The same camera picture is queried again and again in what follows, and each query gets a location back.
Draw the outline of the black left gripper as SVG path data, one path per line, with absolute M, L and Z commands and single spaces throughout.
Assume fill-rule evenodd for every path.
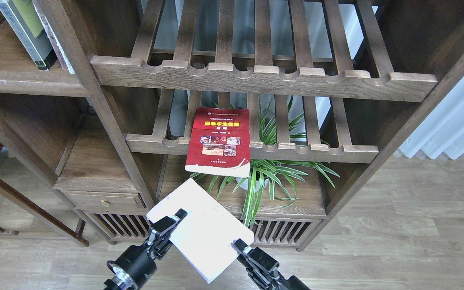
M 155 273 L 155 259 L 162 259 L 172 245 L 169 238 L 188 212 L 179 209 L 173 216 L 160 219 L 150 228 L 150 236 L 140 246 L 129 246 L 115 261 L 109 261 L 114 276 L 109 288 L 142 288 Z

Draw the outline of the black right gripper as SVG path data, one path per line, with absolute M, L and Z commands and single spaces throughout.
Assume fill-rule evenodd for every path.
M 242 239 L 233 243 L 233 248 L 242 255 L 242 264 L 248 276 L 261 290 L 309 290 L 300 279 L 291 276 L 285 279 L 278 271 L 279 263 L 276 259 L 260 248 L 252 248 Z

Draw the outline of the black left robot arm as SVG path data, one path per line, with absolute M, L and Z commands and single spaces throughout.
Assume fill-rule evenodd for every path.
M 187 216 L 179 209 L 173 216 L 165 216 L 149 228 L 149 238 L 140 246 L 129 246 L 115 261 L 108 261 L 108 268 L 114 273 L 105 281 L 107 290 L 139 290 L 155 273 L 155 260 L 163 259 L 171 248 L 171 234 Z

